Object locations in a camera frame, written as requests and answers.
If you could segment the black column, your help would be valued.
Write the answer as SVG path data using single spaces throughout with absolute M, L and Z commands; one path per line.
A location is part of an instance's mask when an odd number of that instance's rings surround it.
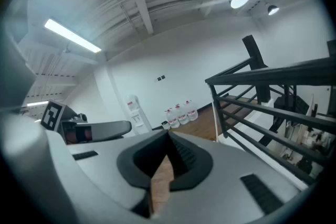
M 256 70 L 265 68 L 263 58 L 259 51 L 256 41 L 252 35 L 248 35 L 242 39 L 249 56 L 252 58 L 250 69 Z M 271 99 L 269 86 L 256 86 L 258 104 L 268 103 Z

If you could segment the white water dispenser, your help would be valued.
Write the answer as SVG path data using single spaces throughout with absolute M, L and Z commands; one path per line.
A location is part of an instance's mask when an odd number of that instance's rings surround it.
M 129 115 L 136 134 L 145 134 L 152 131 L 152 127 L 142 110 L 136 95 L 129 95 L 126 99 Z

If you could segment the clear water bottle red cap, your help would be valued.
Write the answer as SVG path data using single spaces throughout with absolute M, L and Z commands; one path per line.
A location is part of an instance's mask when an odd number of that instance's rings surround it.
M 195 121 L 198 118 L 197 109 L 191 100 L 185 101 L 184 109 L 190 121 Z
M 167 109 L 166 118 L 167 118 L 167 121 L 170 125 L 170 128 L 176 128 L 177 127 L 177 119 L 175 117 L 175 114 L 172 111 L 172 108 Z
M 189 122 L 187 113 L 183 110 L 180 104 L 175 106 L 175 114 L 181 125 L 185 125 Z

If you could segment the black metal railing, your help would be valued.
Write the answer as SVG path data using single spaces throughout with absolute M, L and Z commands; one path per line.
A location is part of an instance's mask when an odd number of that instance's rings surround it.
M 225 108 L 220 105 L 220 102 L 234 104 L 241 108 L 262 112 L 272 115 L 276 118 L 289 120 L 294 123 L 300 123 L 307 127 L 315 128 L 336 135 L 336 122 L 317 119 L 312 116 L 307 116 L 288 110 L 269 108 L 261 104 L 252 104 L 250 102 L 241 101 L 239 98 L 230 99 L 224 97 L 225 93 L 239 85 L 248 86 L 246 92 L 249 92 L 253 88 L 258 89 L 262 86 L 266 87 L 268 91 L 272 91 L 272 86 L 275 85 L 284 89 L 282 95 L 285 97 L 285 101 L 288 102 L 290 99 L 289 91 L 295 90 L 296 86 L 336 86 L 336 60 L 332 58 L 323 58 L 300 62 L 298 64 L 287 67 L 261 68 L 257 70 L 240 72 L 240 69 L 247 66 L 252 62 L 252 60 L 253 58 L 249 58 L 229 68 L 228 70 L 221 72 L 218 75 L 206 79 L 205 81 L 211 89 L 213 101 L 215 102 L 217 113 L 219 114 L 219 121 L 222 130 L 234 131 L 257 149 L 268 155 L 279 165 L 291 172 L 298 179 L 307 185 L 311 185 L 314 183 L 314 179 L 312 177 L 300 170 L 298 167 L 295 167 L 293 164 L 290 164 L 288 161 L 277 156 L 266 146 L 254 140 L 243 131 L 240 131 L 233 125 L 227 123 L 223 116 L 227 116 L 229 119 L 234 119 L 237 122 L 242 123 L 254 131 L 292 149 L 294 152 L 301 154 L 306 159 L 309 159 L 323 167 L 328 164 L 328 157 L 324 157 L 317 152 L 298 145 L 287 138 L 278 137 L 276 133 L 270 131 L 269 129 L 249 122 L 233 113 L 225 111 Z

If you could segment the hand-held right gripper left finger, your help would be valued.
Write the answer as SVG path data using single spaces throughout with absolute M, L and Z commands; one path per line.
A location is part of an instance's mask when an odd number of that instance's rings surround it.
M 47 131 L 51 183 L 60 185 L 48 212 L 56 224 L 166 224 L 150 217 L 148 189 L 131 186 L 120 173 L 118 156 L 141 142 L 162 138 L 152 132 L 98 143 L 67 146 L 60 134 Z

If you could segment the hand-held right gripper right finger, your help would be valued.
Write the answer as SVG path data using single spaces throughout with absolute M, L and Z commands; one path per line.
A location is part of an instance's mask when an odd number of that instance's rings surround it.
M 160 224 L 284 223 L 306 198 L 287 177 L 245 151 L 178 133 L 207 151 L 213 159 L 209 175 L 195 188 L 174 191 L 157 215 Z M 241 180 L 257 176 L 282 202 L 270 214 L 262 211 Z

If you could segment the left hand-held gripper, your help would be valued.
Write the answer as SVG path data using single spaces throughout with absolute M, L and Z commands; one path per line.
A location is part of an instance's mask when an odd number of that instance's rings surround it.
M 69 106 L 50 99 L 41 118 L 41 126 L 61 135 L 66 144 L 103 142 L 121 138 L 132 130 L 129 121 L 114 121 L 79 126 L 87 123 L 85 114 L 77 114 Z

